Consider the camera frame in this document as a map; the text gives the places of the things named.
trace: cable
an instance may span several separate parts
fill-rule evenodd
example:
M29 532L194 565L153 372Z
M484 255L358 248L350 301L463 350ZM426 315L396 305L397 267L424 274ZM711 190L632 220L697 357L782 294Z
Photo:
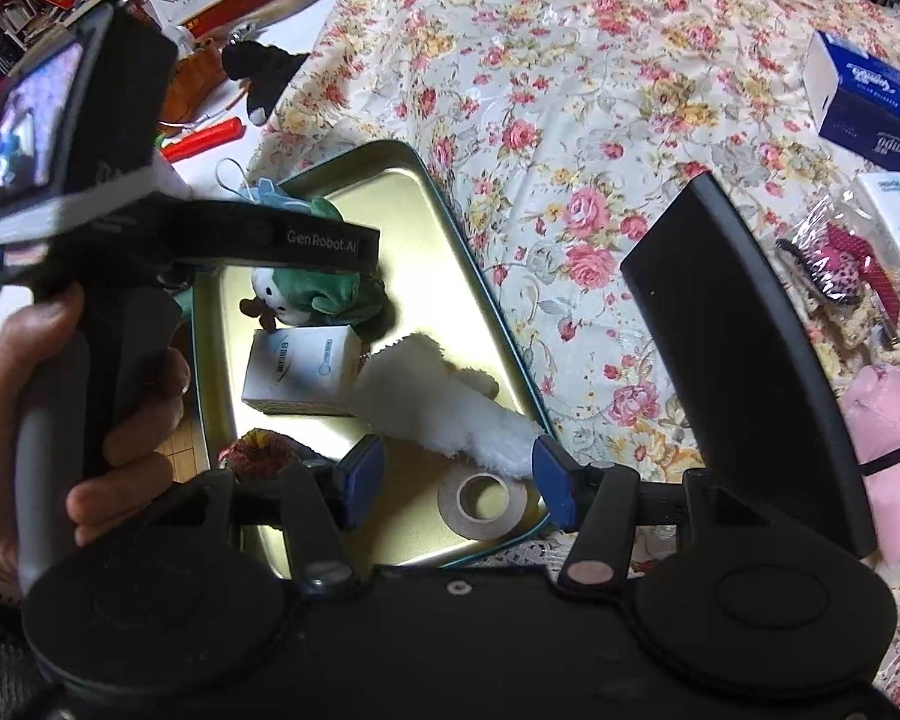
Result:
M242 182L240 184L240 189L234 189L231 186L227 186L226 184L223 183L223 181L220 180L220 167L221 167L221 165L223 165L224 162L232 162L234 165L237 166L237 170L240 170L240 177L242 180ZM243 199L249 199L249 200L253 199L252 195L250 194L250 183L247 182L247 172L244 170L244 166L241 165L239 162L237 162L237 160L235 160L233 157L223 157L223 159L221 159L220 162L217 162L217 166L214 168L213 175L214 175L214 178L216 178L217 183L218 183L218 185L220 185L221 189L226 189L226 191L232 191L232 193L235 194L237 197L242 197ZM243 190L247 191L247 194L245 196L242 194Z
M233 98L229 103L226 103L226 105L224 105L223 108L220 108L220 109L214 111L213 113L205 113L202 116L197 116L195 119L192 120L192 122L157 122L157 123L160 124L161 127L179 127L181 130L194 130L194 129L197 129L197 127L200 127L202 124L207 124L207 122L212 122L213 119L216 119L217 117L222 116L224 113L226 113L227 111L232 109L234 105L236 105L237 103L240 103L240 100L245 98L246 95L247 95L247 86L245 86L241 82L240 94L236 95L236 97Z

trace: blue tissue box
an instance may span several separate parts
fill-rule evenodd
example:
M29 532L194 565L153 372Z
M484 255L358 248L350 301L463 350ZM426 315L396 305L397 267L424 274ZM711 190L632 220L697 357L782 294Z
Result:
M900 71L841 37L816 32L803 85L821 137L900 172Z

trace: blue gripper pad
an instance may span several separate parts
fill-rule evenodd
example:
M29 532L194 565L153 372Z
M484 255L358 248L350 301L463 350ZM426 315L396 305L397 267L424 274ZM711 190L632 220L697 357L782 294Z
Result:
M580 528L581 477L583 468L552 437L533 443L533 483L550 510L550 522L564 531Z
M373 498L384 481L384 442L379 436L365 436L334 469L334 487L341 495L343 530L364 521Z

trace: tempo tissue box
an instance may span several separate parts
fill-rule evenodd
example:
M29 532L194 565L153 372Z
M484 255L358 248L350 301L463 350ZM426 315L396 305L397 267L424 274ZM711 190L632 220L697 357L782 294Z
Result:
M346 415L335 404L357 377L360 352L348 325L257 330L242 400L263 413Z
M815 32L803 85L821 137L900 172L900 71L840 37Z

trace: roll of tape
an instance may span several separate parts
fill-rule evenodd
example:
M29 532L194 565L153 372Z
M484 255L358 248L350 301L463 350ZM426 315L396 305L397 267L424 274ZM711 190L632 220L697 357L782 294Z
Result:
M504 488L504 507L493 517L482 518L476 512L468 512L463 503L468 485L479 483L481 479L492 479ZM446 526L454 533L477 541L492 541L506 536L523 519L527 509L527 489L520 482L504 479L476 466L456 464L437 491L437 508Z

